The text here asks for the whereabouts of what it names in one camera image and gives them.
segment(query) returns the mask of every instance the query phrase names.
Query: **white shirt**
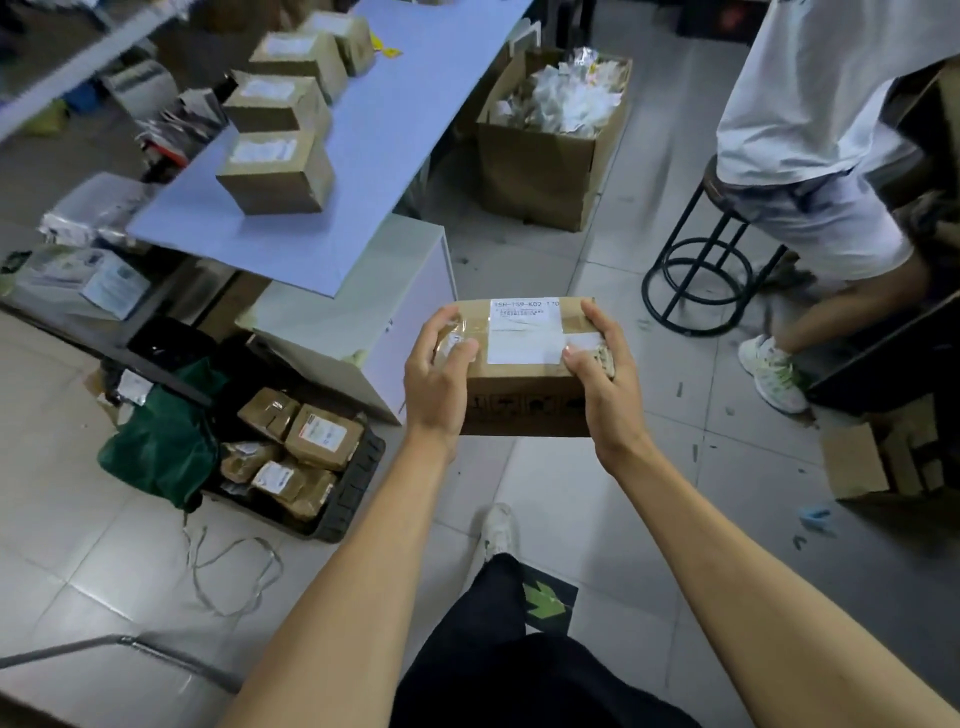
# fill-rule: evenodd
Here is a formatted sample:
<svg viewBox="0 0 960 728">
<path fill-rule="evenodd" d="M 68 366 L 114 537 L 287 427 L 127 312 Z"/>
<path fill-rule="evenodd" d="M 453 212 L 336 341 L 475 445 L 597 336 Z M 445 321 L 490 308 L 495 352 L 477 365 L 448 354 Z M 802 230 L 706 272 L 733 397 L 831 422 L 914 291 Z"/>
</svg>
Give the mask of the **white shirt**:
<svg viewBox="0 0 960 728">
<path fill-rule="evenodd" d="M 717 129 L 717 175 L 790 184 L 870 152 L 891 83 L 960 53 L 960 0 L 772 0 Z"/>
</svg>

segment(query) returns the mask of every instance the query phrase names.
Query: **black floor sticker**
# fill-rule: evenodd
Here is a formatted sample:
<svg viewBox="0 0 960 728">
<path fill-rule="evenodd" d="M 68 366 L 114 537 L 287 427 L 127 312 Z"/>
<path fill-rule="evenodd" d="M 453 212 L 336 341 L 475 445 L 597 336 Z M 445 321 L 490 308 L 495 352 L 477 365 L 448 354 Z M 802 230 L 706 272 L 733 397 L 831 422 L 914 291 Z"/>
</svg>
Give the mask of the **black floor sticker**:
<svg viewBox="0 0 960 728">
<path fill-rule="evenodd" d="M 556 576 L 523 564 L 523 593 L 527 597 L 527 624 L 541 632 L 565 635 L 580 590 Z"/>
</svg>

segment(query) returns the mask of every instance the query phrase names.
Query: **green cloth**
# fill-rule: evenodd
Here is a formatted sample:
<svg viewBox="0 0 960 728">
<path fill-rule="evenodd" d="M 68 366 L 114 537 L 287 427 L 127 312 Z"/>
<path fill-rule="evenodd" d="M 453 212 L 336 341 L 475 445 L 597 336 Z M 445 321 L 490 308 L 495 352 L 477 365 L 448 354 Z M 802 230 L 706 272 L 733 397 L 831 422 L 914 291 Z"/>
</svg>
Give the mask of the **green cloth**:
<svg viewBox="0 0 960 728">
<path fill-rule="evenodd" d="M 208 359 L 183 367 L 177 376 L 209 397 L 216 397 L 228 382 Z M 204 410 L 155 386 L 100 449 L 97 462 L 137 490 L 190 511 L 198 504 L 195 499 L 191 503 L 191 497 L 218 467 L 220 458 Z"/>
</svg>

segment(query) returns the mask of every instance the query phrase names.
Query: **gray shorts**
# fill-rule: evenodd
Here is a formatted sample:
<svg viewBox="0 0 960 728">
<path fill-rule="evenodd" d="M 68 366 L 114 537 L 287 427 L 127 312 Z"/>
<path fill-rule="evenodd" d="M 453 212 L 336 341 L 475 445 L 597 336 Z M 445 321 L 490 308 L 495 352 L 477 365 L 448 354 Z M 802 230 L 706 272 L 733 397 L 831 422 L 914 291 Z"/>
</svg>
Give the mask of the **gray shorts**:
<svg viewBox="0 0 960 728">
<path fill-rule="evenodd" d="M 874 189 L 853 170 L 769 187 L 724 186 L 755 225 L 832 279 L 863 280 L 899 268 L 913 246 Z"/>
</svg>

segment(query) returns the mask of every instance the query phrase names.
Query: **left hand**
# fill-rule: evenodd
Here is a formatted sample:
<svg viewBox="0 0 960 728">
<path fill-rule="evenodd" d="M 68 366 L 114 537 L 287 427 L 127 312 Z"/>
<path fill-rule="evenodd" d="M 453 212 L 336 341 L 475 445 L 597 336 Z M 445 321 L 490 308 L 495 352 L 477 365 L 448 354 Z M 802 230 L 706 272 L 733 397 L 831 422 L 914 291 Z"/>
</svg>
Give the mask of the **left hand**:
<svg viewBox="0 0 960 728">
<path fill-rule="evenodd" d="M 480 349 L 476 339 L 466 339 L 453 348 L 442 367 L 434 366 L 440 332 L 457 311 L 456 303 L 446 305 L 423 325 L 403 377 L 408 437 L 439 440 L 451 459 L 467 413 L 467 367 Z"/>
</svg>

